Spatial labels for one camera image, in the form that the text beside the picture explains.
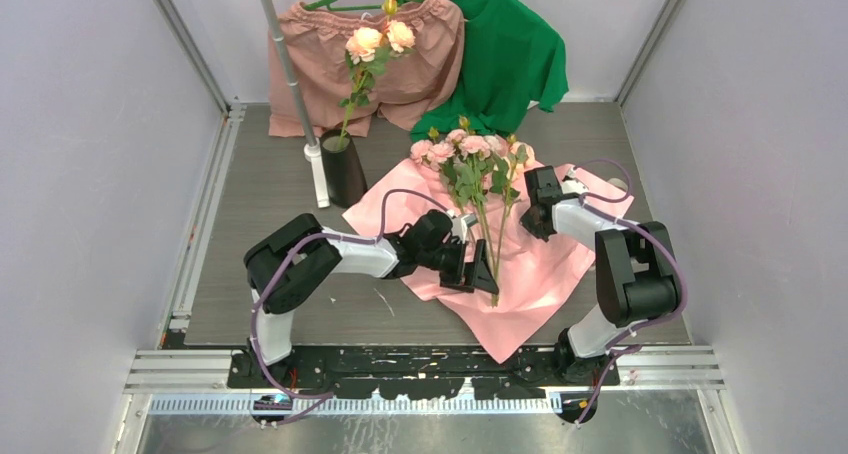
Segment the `pink paper bouquet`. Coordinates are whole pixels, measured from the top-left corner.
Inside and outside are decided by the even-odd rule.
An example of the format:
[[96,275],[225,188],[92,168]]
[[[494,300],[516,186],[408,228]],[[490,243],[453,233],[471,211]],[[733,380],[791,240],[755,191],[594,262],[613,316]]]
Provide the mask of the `pink paper bouquet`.
[[[531,147],[528,166],[513,186],[520,196],[506,223],[497,301],[490,294],[460,293],[442,288],[436,273],[419,269],[403,283],[422,301],[437,300],[454,311],[471,329],[482,347],[502,362],[537,332],[575,291],[595,260],[593,252],[564,235],[547,242],[531,236],[519,223],[528,208],[524,173],[539,167]],[[453,202],[437,172],[413,160],[401,161],[371,187],[343,217],[354,231],[373,236],[394,232],[413,223],[438,203]],[[502,201],[487,198],[494,250]]]

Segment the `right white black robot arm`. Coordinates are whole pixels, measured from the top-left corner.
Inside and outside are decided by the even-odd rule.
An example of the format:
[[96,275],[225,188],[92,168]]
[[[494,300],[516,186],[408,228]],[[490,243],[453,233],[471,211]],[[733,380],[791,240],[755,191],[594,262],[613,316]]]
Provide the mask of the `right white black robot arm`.
[[558,377],[577,385],[614,357],[628,335],[678,314],[686,288],[668,230],[660,222],[637,224],[589,203],[592,192],[574,175],[559,178],[550,166],[525,172],[529,208],[520,218],[533,237],[564,235],[595,255],[597,303],[557,340]]

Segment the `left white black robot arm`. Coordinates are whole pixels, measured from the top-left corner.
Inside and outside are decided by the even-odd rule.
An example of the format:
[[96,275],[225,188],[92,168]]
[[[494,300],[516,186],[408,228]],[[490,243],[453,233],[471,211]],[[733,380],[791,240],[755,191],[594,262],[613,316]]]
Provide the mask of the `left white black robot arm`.
[[[442,288],[498,294],[486,242],[467,238],[475,222],[472,215],[432,209],[413,224],[371,238],[337,232],[301,214],[256,244],[244,257],[253,302],[249,342],[258,354],[255,377],[269,387],[288,380],[294,313],[332,274],[400,279],[426,269],[437,274]],[[474,253],[468,257],[470,246]]]

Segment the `peach rose stem with bud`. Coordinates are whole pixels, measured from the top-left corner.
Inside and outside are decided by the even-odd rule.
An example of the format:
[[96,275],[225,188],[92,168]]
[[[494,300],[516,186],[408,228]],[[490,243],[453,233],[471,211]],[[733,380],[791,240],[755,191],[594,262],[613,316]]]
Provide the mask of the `peach rose stem with bud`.
[[496,282],[499,281],[500,277],[506,223],[514,203],[520,196],[513,184],[526,170],[531,158],[528,145],[518,141],[515,134],[510,134],[505,139],[498,137],[498,140],[490,189],[491,192],[500,196],[503,205],[493,254],[493,274]]

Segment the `black conical vase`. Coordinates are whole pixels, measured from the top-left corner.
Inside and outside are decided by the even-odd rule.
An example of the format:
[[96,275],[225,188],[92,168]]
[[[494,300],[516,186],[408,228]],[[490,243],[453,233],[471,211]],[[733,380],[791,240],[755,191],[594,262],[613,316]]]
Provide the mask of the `black conical vase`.
[[331,203],[341,208],[357,204],[368,185],[353,139],[334,129],[321,137],[319,147]]

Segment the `cream printed ribbon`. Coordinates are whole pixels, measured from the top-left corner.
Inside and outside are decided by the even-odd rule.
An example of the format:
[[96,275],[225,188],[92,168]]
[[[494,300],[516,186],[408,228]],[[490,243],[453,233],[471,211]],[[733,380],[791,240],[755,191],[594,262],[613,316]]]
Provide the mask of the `cream printed ribbon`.
[[628,192],[628,191],[629,191],[629,184],[628,184],[627,182],[625,182],[624,180],[622,180],[622,179],[619,179],[619,178],[616,178],[616,177],[612,177],[612,178],[609,178],[609,179],[607,180],[607,182],[608,182],[610,185],[615,186],[616,188],[618,188],[619,190],[621,190],[621,191],[623,191],[623,192]]

